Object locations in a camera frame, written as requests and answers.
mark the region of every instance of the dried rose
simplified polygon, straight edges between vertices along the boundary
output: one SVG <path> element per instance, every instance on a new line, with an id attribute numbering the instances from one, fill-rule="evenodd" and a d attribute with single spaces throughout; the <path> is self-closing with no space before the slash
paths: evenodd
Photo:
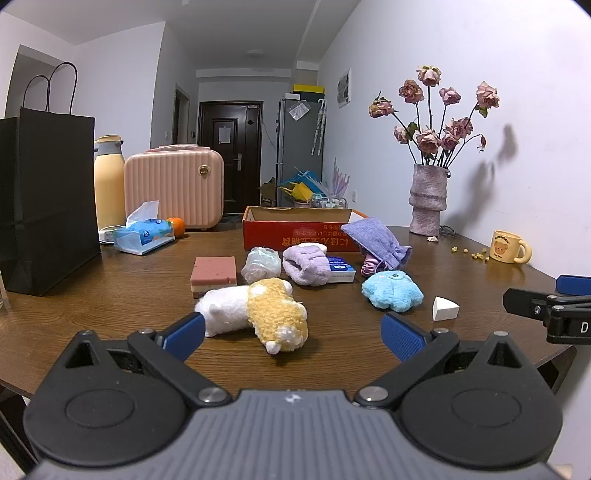
<path id="1" fill-rule="evenodd" d="M 439 79 L 441 78 L 441 70 L 433 65 L 423 65 L 418 70 L 418 79 L 428 87 L 435 87 L 439 85 Z"/>
<path id="2" fill-rule="evenodd" d="M 408 143 L 409 139 L 406 130 L 400 125 L 394 127 L 394 136 L 400 143 Z"/>
<path id="3" fill-rule="evenodd" d="M 499 96 L 496 94 L 496 88 L 491 87 L 486 82 L 482 82 L 476 90 L 476 100 L 481 108 L 490 108 L 499 106 Z"/>
<path id="4" fill-rule="evenodd" d="M 423 153 L 437 154 L 441 140 L 435 133 L 435 130 L 426 128 L 421 133 L 417 134 L 417 144 Z"/>
<path id="5" fill-rule="evenodd" d="M 443 147 L 444 150 L 453 150 L 454 148 L 456 148 L 456 145 L 459 142 L 459 139 L 456 138 L 454 135 L 452 135 L 451 133 L 446 133 L 441 139 L 441 147 Z"/>
<path id="6" fill-rule="evenodd" d="M 384 97 L 378 97 L 369 106 L 369 116 L 371 118 L 379 118 L 394 113 L 396 110 L 392 107 L 392 102 L 386 100 Z"/>
<path id="7" fill-rule="evenodd" d="M 404 85 L 400 87 L 398 93 L 404 98 L 406 103 L 417 104 L 425 99 L 423 96 L 423 90 L 414 80 L 404 80 Z"/>
<path id="8" fill-rule="evenodd" d="M 480 152 L 484 152 L 484 149 L 486 147 L 486 138 L 484 138 L 484 135 L 480 135 L 480 145 L 477 146 L 478 151 Z"/>
<path id="9" fill-rule="evenodd" d="M 441 90 L 439 90 L 439 95 L 443 100 L 443 104 L 446 106 L 458 103 L 462 99 L 462 97 L 454 87 L 442 88 Z"/>
<path id="10" fill-rule="evenodd" d="M 445 131 L 458 139 L 466 138 L 473 130 L 474 127 L 472 126 L 472 121 L 466 116 L 459 120 L 454 120 L 452 118 L 451 123 L 445 126 Z"/>

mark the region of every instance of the yellow mug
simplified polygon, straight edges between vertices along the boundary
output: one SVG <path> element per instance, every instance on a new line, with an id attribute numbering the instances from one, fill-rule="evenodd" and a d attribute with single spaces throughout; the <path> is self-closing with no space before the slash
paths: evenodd
<path id="1" fill-rule="evenodd" d="M 523 257 L 518 257 L 523 248 Z M 495 230 L 492 235 L 491 253 L 489 256 L 504 263 L 527 263 L 531 259 L 531 247 L 514 233 Z"/>

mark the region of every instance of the bag handle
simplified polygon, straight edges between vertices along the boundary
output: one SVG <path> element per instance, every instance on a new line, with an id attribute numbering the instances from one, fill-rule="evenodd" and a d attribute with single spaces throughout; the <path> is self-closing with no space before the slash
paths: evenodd
<path id="1" fill-rule="evenodd" d="M 49 77 L 49 80 L 48 80 L 49 84 L 47 86 L 47 112 L 51 111 L 51 109 L 49 107 L 49 93 L 50 93 L 51 79 L 53 78 L 53 74 L 62 65 L 70 65 L 74 69 L 74 74 L 76 75 L 76 77 L 74 79 L 74 89 L 72 90 L 72 99 L 70 100 L 70 115 L 71 115 L 72 114 L 72 105 L 74 104 L 74 95 L 76 94 L 76 85 L 78 84 L 78 69 L 76 68 L 76 65 L 74 65 L 73 63 L 71 63 L 69 61 L 63 61 L 62 63 L 60 63 L 55 69 L 53 69 L 53 72 L 52 72 L 51 76 Z"/>
<path id="2" fill-rule="evenodd" d="M 47 78 L 45 75 L 35 75 L 31 80 L 29 80 L 29 83 L 27 83 L 27 88 L 25 88 L 25 93 L 22 94 L 22 105 L 25 106 L 25 99 L 27 98 L 27 90 L 29 89 L 29 86 L 31 85 L 33 80 L 35 80 L 37 78 L 44 78 L 45 80 L 47 80 L 47 102 L 45 104 L 44 111 L 48 112 L 49 111 L 49 92 L 50 92 L 50 88 L 51 88 L 51 83 L 49 81 L 49 78 Z"/>

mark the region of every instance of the mug handle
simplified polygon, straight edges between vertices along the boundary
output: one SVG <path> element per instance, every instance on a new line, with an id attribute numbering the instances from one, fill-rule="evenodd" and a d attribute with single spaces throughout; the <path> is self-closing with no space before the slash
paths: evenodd
<path id="1" fill-rule="evenodd" d="M 519 244 L 523 246 L 523 248 L 525 250 L 525 254 L 521 258 L 516 258 L 514 260 L 514 262 L 515 263 L 527 263 L 528 261 L 531 260 L 531 254 L 532 254 L 531 247 L 523 240 L 519 240 Z"/>

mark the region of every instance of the thermos bottle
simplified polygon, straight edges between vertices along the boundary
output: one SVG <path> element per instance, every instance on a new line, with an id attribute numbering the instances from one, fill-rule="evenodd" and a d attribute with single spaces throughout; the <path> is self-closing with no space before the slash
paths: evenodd
<path id="1" fill-rule="evenodd" d="M 125 225 L 125 187 L 121 154 L 123 140 L 119 135 L 105 135 L 96 140 L 95 202 L 99 230 Z"/>

